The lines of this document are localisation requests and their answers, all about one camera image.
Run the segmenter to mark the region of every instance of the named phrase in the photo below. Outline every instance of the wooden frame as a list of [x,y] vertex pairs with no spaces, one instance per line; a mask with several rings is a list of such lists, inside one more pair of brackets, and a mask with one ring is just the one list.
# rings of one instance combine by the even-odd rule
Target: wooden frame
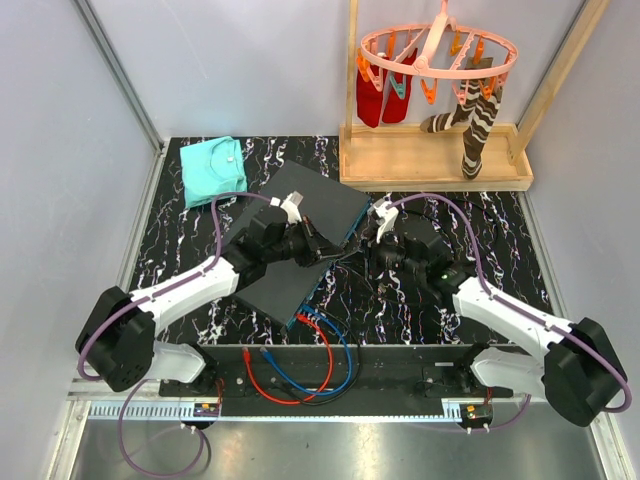
[[496,124],[475,180],[462,175],[466,127],[425,134],[418,125],[353,125],[358,0],[350,0],[346,118],[340,128],[340,181],[365,191],[527,190],[533,172],[525,148],[610,0],[586,0],[520,122]]

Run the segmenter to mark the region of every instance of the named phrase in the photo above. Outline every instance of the orange clothespin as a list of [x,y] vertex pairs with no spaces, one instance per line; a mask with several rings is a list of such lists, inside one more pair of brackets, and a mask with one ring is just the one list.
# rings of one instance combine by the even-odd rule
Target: orange clothespin
[[456,30],[456,35],[453,37],[453,44],[451,45],[451,50],[449,50],[449,55],[452,57],[462,50],[462,45],[460,45],[460,32]]
[[480,82],[480,88],[482,89],[482,95],[484,95],[485,100],[489,100],[489,98],[491,98],[491,93],[493,92],[493,89],[496,88],[496,78],[497,77],[491,77],[491,80],[489,80],[486,87],[483,85],[482,80],[478,80],[478,82]]
[[396,46],[396,32],[392,31],[387,41],[387,58],[393,60],[393,49]]
[[482,58],[482,54],[484,53],[484,38],[480,37],[478,39],[478,44],[476,45],[476,52],[473,54],[473,64],[477,65]]
[[360,75],[362,75],[362,78],[364,79],[364,81],[368,82],[370,80],[369,72],[367,71],[369,69],[369,61],[362,56],[361,48],[358,48],[356,64],[358,65],[358,70],[360,70]]
[[420,80],[420,85],[424,96],[427,97],[427,102],[429,102],[429,105],[433,105],[436,102],[436,94],[438,93],[438,79],[433,79],[433,88],[427,87],[427,82],[424,81],[424,78]]

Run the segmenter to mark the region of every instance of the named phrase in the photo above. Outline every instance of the white wall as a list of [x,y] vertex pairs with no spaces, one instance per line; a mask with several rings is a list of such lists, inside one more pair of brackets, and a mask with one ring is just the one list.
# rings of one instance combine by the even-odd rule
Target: white wall
[[70,1],[5,0],[0,35],[0,476],[30,480],[152,151]]
[[[349,2],[92,0],[161,135],[333,135],[344,121]],[[516,122],[581,0],[451,0],[462,25],[510,39],[520,60],[500,121]],[[361,0],[359,35],[430,23],[439,0]],[[408,122],[429,107],[417,79]]]
[[528,148],[530,191],[571,317],[607,329],[635,387],[640,470],[640,3],[612,2]]

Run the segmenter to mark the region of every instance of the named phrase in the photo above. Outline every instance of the red cable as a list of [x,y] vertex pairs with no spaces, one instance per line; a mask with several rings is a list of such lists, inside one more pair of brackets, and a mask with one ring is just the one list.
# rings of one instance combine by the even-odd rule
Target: red cable
[[[316,324],[314,324],[311,320],[309,320],[304,315],[297,314],[296,318],[298,319],[299,322],[305,323],[313,327],[315,331],[318,332],[318,335],[320,335],[320,338],[322,338],[322,341],[324,342],[324,344],[327,346],[327,355],[329,356],[329,370],[327,371],[327,376],[324,379],[324,382],[322,382],[322,385],[320,385],[320,387],[318,388],[318,393],[320,393],[327,386],[327,384],[329,383],[329,380],[331,380],[331,375],[333,375],[333,353],[331,352],[331,346],[329,345],[329,340],[327,340],[327,337],[325,336],[324,332],[320,330],[320,327],[318,327]],[[269,395],[267,392],[265,392],[264,389],[260,385],[258,385],[256,378],[253,376],[253,371],[251,370],[251,354],[249,353],[249,350],[246,347],[243,349],[242,356],[244,358],[244,364],[247,367],[247,374],[249,375],[249,379],[251,380],[253,387],[258,391],[258,393],[260,393],[260,395],[262,395],[267,400],[271,400],[274,403],[279,403],[280,405],[300,405],[301,402],[299,402],[298,400],[282,400],[281,398],[274,397],[272,395]],[[308,402],[313,397],[315,397],[315,394],[309,395],[303,401]]]

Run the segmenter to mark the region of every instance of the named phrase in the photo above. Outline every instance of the hanging sock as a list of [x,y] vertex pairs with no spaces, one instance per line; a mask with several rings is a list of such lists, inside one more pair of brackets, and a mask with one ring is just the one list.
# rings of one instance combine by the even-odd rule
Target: hanging sock
[[[413,65],[417,56],[418,49],[415,49],[402,63],[404,65]],[[391,90],[389,91],[387,104],[382,113],[382,121],[384,123],[400,123],[407,116],[412,79],[413,77],[411,75],[403,75],[401,73],[393,73],[391,75]]]
[[[467,66],[465,70],[478,70],[481,68],[491,68],[493,64],[493,57],[486,57],[481,59],[478,64],[473,63],[473,59],[467,60]],[[462,82],[461,88],[465,89],[465,82]],[[458,103],[456,109],[453,112],[441,113],[439,115],[432,115],[420,124],[420,130],[425,133],[437,133],[449,130],[456,123],[466,122],[471,115],[471,112],[476,106],[478,97],[482,96],[482,89],[480,88],[479,80],[469,80],[469,89],[465,96],[464,105]]]
[[473,180],[482,168],[482,149],[487,143],[491,127],[496,120],[500,103],[502,102],[502,87],[497,87],[485,98],[480,95],[476,99],[476,106],[471,114],[469,128],[462,134],[464,154],[462,155],[462,174],[467,180]]
[[[378,75],[379,70],[380,67],[377,65],[371,65],[371,73],[373,73],[373,75]],[[360,71],[358,71],[357,75],[356,103],[358,118],[360,118],[360,120],[362,120],[368,127],[375,128],[380,123],[383,92],[376,90],[376,87],[374,87],[371,80],[365,80]],[[386,76],[387,71],[383,69],[382,85],[384,85]]]

